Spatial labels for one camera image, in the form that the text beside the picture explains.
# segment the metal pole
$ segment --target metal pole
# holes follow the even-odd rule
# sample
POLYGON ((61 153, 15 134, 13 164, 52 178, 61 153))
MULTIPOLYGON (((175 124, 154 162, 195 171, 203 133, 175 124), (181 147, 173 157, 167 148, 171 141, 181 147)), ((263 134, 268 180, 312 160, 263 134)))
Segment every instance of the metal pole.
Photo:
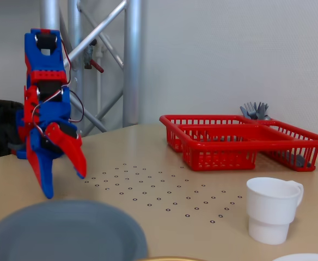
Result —
MULTIPOLYGON (((95 39, 95 37, 112 22, 117 15, 124 10, 126 1, 123 0, 68 56, 73 61, 95 39)), ((64 59, 64 66, 68 66, 68 60, 64 59)))
MULTIPOLYGON (((80 111, 83 111, 82 105, 80 104, 80 102, 74 98, 72 95, 70 95, 70 100, 71 103, 80 111)), ((106 128, 104 127, 104 125, 102 124, 102 122, 100 122, 94 115, 92 115, 89 111, 87 111, 84 108, 84 116, 92 122, 93 125, 96 126, 97 129, 99 129, 101 132, 106 132, 106 128)))
MULTIPOLYGON (((84 4, 81 3, 79 1, 78 3, 78 8, 79 11, 86 17, 86 19, 89 21, 89 23, 96 28, 97 27, 97 23, 95 22, 95 20, 92 18, 90 12, 85 8, 84 4)), ((109 50, 109 52, 111 53, 111 55, 113 56, 113 58, 115 59, 115 61, 117 62, 117 64, 120 66, 121 69, 123 69, 124 67, 124 63, 123 60, 121 59, 120 55, 118 54, 117 50, 113 47, 113 45, 111 44, 111 42, 109 41, 109 39, 105 36, 105 34, 103 32, 99 33, 99 37, 101 39, 101 41, 105 44, 105 46, 107 47, 107 49, 109 50)))
POLYGON ((123 127, 139 121, 139 88, 142 49, 142 0, 126 0, 124 37, 123 127))
MULTIPOLYGON (((78 46, 83 40, 82 35, 82 21, 81 21, 81 13, 77 8, 78 0, 68 0, 68 32, 70 35, 71 46, 75 48, 78 46)), ((84 59, 83 52, 81 52, 75 59, 75 70, 71 72, 71 86, 70 88, 75 88, 75 92, 78 95, 79 99, 84 102, 84 93, 83 93, 83 74, 84 74, 84 59)), ((78 118, 80 117, 80 113, 76 110, 72 110, 72 117, 78 118)), ((84 122, 80 122, 77 124, 78 129, 83 130, 84 122)))
POLYGON ((40 28, 60 30, 58 0, 40 0, 40 28))
MULTIPOLYGON (((113 107, 116 102, 121 98, 123 95, 123 90, 121 89, 114 97, 111 99, 111 101, 96 115, 96 118, 99 120, 102 120, 102 118, 107 114, 107 112, 113 107)), ((92 130, 94 126, 92 124, 89 124, 85 130, 83 131, 83 137, 87 136, 92 130)))
MULTIPOLYGON (((63 43, 65 44, 67 53, 72 52, 72 50, 73 50, 72 49, 72 44, 71 44, 70 38, 68 36, 68 31, 67 31, 67 28, 66 28, 65 21, 63 20, 61 9, 60 9, 60 33, 61 33, 61 36, 62 36, 62 39, 63 39, 63 43)), ((72 62, 72 69, 76 70, 76 68, 77 68, 76 61, 74 60, 72 62)))

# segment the wire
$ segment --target wire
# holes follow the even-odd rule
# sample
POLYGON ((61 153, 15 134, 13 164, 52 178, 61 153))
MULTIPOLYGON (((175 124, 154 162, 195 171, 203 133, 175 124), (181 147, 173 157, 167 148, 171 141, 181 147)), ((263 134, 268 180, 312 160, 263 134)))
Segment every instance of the wire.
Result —
POLYGON ((77 121, 77 120, 71 120, 71 119, 69 119, 69 121, 70 121, 70 122, 81 122, 81 121, 83 120, 83 118, 84 118, 84 105, 83 105, 81 99, 79 99, 78 95, 77 95, 74 91, 70 90, 70 92, 73 93, 73 94, 77 97, 78 101, 80 102, 80 104, 81 104, 81 106, 82 106, 82 110, 83 110, 83 111, 82 111, 82 117, 81 117, 80 120, 77 121))
POLYGON ((63 46, 63 50, 65 51, 65 55, 66 55, 66 58, 67 58, 67 61, 68 61, 68 64, 69 64, 69 79, 68 79, 68 82, 66 84, 69 85, 71 83, 71 60, 70 58, 68 57, 68 53, 67 53, 67 50, 66 50, 66 47, 65 47, 65 43, 63 42, 63 40, 61 39, 61 43, 62 43, 62 46, 63 46))
POLYGON ((33 111, 32 111, 32 122, 34 127, 37 128, 37 130, 39 131, 40 135, 45 136, 43 130, 37 125, 37 123, 34 121, 34 113, 35 110, 37 110, 42 104, 50 101, 51 99, 54 99, 56 96, 58 96, 61 93, 62 90, 58 90, 56 91, 52 96, 50 96, 48 99, 46 99, 45 101, 43 101, 42 103, 39 103, 36 107, 34 107, 33 111))
MULTIPOLYGON (((62 86, 62 87, 64 87, 64 86, 68 86, 68 85, 71 83, 71 67, 72 67, 72 66, 71 66, 71 60, 70 60, 70 58, 68 57, 68 53, 67 53, 67 50, 66 50, 66 47, 65 47, 65 43, 63 42, 62 39, 61 39, 61 43, 62 43, 63 50, 65 51, 65 55, 66 55, 66 58, 67 58, 67 61, 68 61, 68 64, 69 64, 69 80, 68 80, 68 82, 67 82, 66 85, 63 85, 63 86, 62 86)), ((79 100, 79 102, 80 102, 80 104, 81 104, 81 106, 82 106, 83 112, 82 112, 82 117, 81 117, 80 120, 72 120, 72 119, 69 119, 69 122, 81 122, 81 121, 83 120, 83 118, 84 118, 84 105, 83 105, 81 99, 79 99, 78 95, 77 95, 74 91, 72 91, 72 90, 70 89, 70 92, 73 93, 73 94, 77 97, 77 99, 79 100)))

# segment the gray plate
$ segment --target gray plate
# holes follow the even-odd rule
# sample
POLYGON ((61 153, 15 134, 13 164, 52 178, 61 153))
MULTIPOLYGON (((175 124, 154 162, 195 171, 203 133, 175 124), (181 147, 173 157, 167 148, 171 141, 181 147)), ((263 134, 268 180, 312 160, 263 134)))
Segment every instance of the gray plate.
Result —
POLYGON ((139 224, 96 201, 50 201, 0 222, 0 261, 133 261, 147 257, 139 224))

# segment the red wire basket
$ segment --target red wire basket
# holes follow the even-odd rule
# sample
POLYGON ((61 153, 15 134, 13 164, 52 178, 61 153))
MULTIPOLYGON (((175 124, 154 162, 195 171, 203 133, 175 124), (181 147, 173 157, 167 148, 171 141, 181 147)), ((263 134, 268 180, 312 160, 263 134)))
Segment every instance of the red wire basket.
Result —
POLYGON ((258 152, 296 171, 315 170, 318 135, 238 115, 164 115, 167 142, 194 171, 253 169, 258 152))

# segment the table surface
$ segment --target table surface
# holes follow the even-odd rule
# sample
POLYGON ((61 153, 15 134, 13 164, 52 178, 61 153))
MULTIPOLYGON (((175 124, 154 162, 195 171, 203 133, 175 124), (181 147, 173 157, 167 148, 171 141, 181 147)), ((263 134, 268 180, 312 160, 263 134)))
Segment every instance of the table surface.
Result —
MULTIPOLYGON (((142 226, 150 256, 273 260, 318 253, 318 159, 314 172, 295 172, 258 155, 249 171, 193 172, 166 143, 161 125, 138 125, 83 139, 88 175, 79 179, 68 158, 53 164, 53 200, 98 200, 121 208, 142 226), (275 177, 304 185, 288 239, 278 246, 249 237, 246 181, 275 177)), ((26 160, 0 158, 0 219, 47 201, 26 160)))

